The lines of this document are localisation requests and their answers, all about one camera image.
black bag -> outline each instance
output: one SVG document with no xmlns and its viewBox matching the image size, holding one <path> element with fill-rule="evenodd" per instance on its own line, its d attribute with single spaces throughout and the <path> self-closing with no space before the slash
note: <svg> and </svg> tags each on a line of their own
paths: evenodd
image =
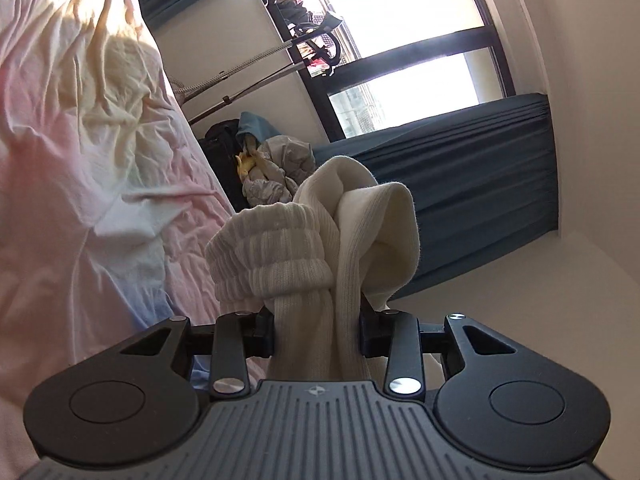
<svg viewBox="0 0 640 480">
<path fill-rule="evenodd" d="M 242 152 L 242 146 L 236 139 L 239 122 L 238 119 L 232 119 L 214 124 L 207 135 L 198 140 L 211 169 L 236 212 L 250 207 L 242 194 L 242 182 L 236 170 L 236 155 Z"/>
</svg>

silver screw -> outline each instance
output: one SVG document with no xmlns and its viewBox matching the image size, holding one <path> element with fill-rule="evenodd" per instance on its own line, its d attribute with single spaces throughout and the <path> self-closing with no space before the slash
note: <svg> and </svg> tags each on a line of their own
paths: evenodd
<svg viewBox="0 0 640 480">
<path fill-rule="evenodd" d="M 420 381 L 411 377 L 398 377 L 389 383 L 389 389 L 395 394 L 409 395 L 414 394 L 422 385 Z"/>
<path fill-rule="evenodd" d="M 213 389 L 219 394 L 236 394 L 244 390 L 244 382 L 235 377 L 225 377 L 214 382 Z"/>
</svg>

window frame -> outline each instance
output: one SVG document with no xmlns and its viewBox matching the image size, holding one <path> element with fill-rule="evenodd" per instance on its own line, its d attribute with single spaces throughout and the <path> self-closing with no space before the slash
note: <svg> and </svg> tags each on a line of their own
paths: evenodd
<svg viewBox="0 0 640 480">
<path fill-rule="evenodd" d="M 357 59 L 335 67 L 331 76 L 311 77 L 307 70 L 298 72 L 329 141 L 345 139 L 344 131 L 329 96 L 380 76 L 441 57 L 488 48 L 494 62 L 502 95 L 504 97 L 516 95 L 507 57 L 486 0 L 474 0 L 474 2 L 484 23 L 482 27 L 459 30 L 444 36 L 416 41 L 373 56 Z M 268 0 L 266 7 L 282 40 L 289 40 L 291 37 L 289 28 L 275 0 Z M 302 60 L 302 56 L 295 46 L 289 49 L 289 55 L 294 62 Z"/>
</svg>

bed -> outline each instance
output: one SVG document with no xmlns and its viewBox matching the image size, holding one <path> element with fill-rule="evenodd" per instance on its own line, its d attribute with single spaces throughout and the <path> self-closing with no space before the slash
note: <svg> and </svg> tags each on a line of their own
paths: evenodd
<svg viewBox="0 0 640 480">
<path fill-rule="evenodd" d="M 0 0 L 0 480 L 36 460 L 36 384 L 220 314 L 204 246 L 231 213 L 137 0 Z"/>
</svg>

cream ribbed fabric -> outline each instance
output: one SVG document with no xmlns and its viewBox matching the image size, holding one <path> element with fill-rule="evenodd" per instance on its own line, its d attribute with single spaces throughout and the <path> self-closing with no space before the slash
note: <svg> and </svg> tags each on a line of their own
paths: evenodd
<svg viewBox="0 0 640 480">
<path fill-rule="evenodd" d="M 359 162 L 336 156 L 293 203 L 233 216 L 206 256 L 224 310 L 258 299 L 274 313 L 270 378 L 381 381 L 383 362 L 358 352 L 360 291 L 384 308 L 414 275 L 418 248 L 409 190 L 378 185 Z"/>
</svg>

